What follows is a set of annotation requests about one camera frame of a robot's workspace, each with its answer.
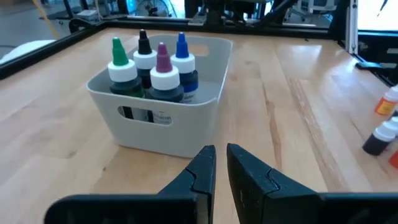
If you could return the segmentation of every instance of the green cap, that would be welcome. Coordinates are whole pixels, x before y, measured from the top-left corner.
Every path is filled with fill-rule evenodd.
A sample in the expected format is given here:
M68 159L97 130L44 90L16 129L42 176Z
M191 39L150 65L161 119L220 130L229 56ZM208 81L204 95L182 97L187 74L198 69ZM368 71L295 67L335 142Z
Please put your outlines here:
M115 37L112 40L113 48L113 64L116 66L123 66L129 63L129 59L127 58L126 52L124 51L124 47L119 38Z

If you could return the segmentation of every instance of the wooden table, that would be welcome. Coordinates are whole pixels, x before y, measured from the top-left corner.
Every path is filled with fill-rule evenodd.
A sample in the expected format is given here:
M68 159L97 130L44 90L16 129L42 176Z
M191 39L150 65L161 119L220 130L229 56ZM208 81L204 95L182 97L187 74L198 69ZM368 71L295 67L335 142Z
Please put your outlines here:
M149 35L171 33L149 31ZM70 194L154 194L189 159L119 147L85 83L126 50L138 31L106 29L0 82L1 223L42 223ZM398 172L362 151L384 120L373 109L387 90L330 40L189 33L234 42L219 111L215 223L238 223L226 143L240 144L317 191L397 191Z

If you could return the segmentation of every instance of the label on bin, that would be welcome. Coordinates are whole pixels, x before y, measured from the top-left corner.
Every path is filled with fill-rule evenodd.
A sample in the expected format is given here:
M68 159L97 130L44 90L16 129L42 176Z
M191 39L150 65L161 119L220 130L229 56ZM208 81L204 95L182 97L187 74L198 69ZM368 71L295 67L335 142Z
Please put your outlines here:
M170 117L163 111L153 111L152 114L154 116L154 123L157 123L157 124L171 124L172 123L172 117Z

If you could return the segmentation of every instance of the orange cap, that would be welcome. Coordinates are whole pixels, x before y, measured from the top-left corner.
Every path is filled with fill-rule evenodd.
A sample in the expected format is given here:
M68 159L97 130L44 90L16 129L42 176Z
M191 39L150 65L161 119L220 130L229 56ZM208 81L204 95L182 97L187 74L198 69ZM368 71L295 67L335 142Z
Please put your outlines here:
M394 152L394 154L391 156L391 158L388 160L388 162L395 168L398 169L398 150Z

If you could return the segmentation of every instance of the blue cap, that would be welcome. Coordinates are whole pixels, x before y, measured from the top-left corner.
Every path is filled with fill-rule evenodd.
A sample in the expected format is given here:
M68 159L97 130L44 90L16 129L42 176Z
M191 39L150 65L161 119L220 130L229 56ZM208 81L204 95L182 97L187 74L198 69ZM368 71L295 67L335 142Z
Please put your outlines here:
M185 34L183 32L178 34L177 52L175 53L175 57L176 58L189 57L188 44L185 41Z

